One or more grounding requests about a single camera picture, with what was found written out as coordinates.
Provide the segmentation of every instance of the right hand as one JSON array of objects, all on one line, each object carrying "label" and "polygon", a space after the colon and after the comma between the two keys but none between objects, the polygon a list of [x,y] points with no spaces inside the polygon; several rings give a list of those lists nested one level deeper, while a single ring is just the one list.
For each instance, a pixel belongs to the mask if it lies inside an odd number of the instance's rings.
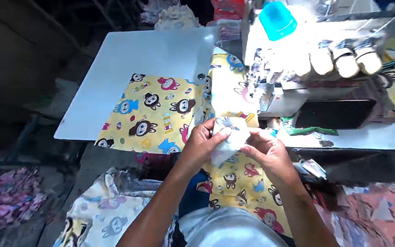
[{"label": "right hand", "polygon": [[251,136],[241,151],[260,163],[266,175],[274,182],[285,184],[299,181],[283,142],[271,136],[270,131],[249,128]]}]

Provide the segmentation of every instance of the stack of fabric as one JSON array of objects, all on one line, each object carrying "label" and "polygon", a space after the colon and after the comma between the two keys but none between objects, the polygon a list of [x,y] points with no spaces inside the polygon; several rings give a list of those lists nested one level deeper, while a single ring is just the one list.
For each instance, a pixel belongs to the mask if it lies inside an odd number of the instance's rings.
[{"label": "stack of fabric", "polygon": [[24,167],[0,177],[0,229],[28,221],[47,199],[36,172]]},{"label": "stack of fabric", "polygon": [[314,199],[340,246],[395,246],[395,183],[342,186],[337,194],[340,210],[329,210],[321,193]]},{"label": "stack of fabric", "polygon": [[[67,213],[55,247],[115,246],[149,203],[161,181],[139,180],[131,170],[112,167],[79,196]],[[177,215],[163,246],[170,246]]]}]

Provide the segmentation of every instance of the fabric pile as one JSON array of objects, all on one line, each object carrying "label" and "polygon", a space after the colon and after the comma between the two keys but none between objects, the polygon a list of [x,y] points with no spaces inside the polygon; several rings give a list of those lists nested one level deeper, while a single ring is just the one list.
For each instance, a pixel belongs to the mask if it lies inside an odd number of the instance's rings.
[{"label": "fabric pile", "polygon": [[[111,167],[73,202],[66,226],[54,246],[115,246],[160,184],[156,180],[139,180],[132,169],[119,171]],[[177,215],[163,246],[171,245],[176,220]]]},{"label": "fabric pile", "polygon": [[0,177],[0,229],[28,221],[47,199],[36,172],[24,167]]},{"label": "fabric pile", "polygon": [[187,29],[201,27],[199,19],[187,5],[171,6],[162,10],[159,21],[155,24],[155,30]]},{"label": "fabric pile", "polygon": [[240,39],[240,22],[241,20],[217,20],[219,29],[219,41],[239,40]]},{"label": "fabric pile", "polygon": [[141,22],[156,24],[159,21],[159,14],[161,11],[178,4],[178,0],[149,0],[148,4],[144,4],[140,1],[140,5],[144,10],[144,12],[140,14]]},{"label": "fabric pile", "polygon": [[395,246],[395,183],[368,187],[339,186],[339,210],[315,193],[316,208],[340,246]]}]

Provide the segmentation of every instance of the left hand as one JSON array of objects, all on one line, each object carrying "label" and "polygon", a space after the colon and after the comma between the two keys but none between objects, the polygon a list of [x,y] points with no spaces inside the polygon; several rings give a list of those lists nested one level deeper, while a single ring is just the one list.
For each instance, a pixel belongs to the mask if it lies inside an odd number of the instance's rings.
[{"label": "left hand", "polygon": [[176,164],[190,171],[192,176],[210,159],[210,154],[216,146],[231,134],[231,128],[225,127],[211,137],[210,130],[214,127],[214,121],[215,118],[212,118],[193,128]]}]

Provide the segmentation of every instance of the white fabric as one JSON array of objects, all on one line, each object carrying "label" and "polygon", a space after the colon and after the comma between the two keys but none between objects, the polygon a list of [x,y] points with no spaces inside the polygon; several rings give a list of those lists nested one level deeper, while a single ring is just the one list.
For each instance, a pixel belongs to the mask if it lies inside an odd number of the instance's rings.
[{"label": "white fabric", "polygon": [[[128,171],[110,168],[73,202],[67,213],[73,219],[89,219],[91,228],[81,247],[115,246],[126,229],[149,203],[161,181],[137,180]],[[174,221],[163,246],[171,245]],[[55,246],[62,244],[61,235]]]},{"label": "white fabric", "polygon": [[193,211],[179,219],[179,230],[188,247],[288,247],[271,228],[236,207]]},{"label": "white fabric", "polygon": [[213,166],[222,168],[223,162],[235,154],[250,137],[246,121],[241,117],[217,117],[214,121],[213,135],[225,127],[230,127],[232,132],[228,138],[221,142],[211,153]]}]

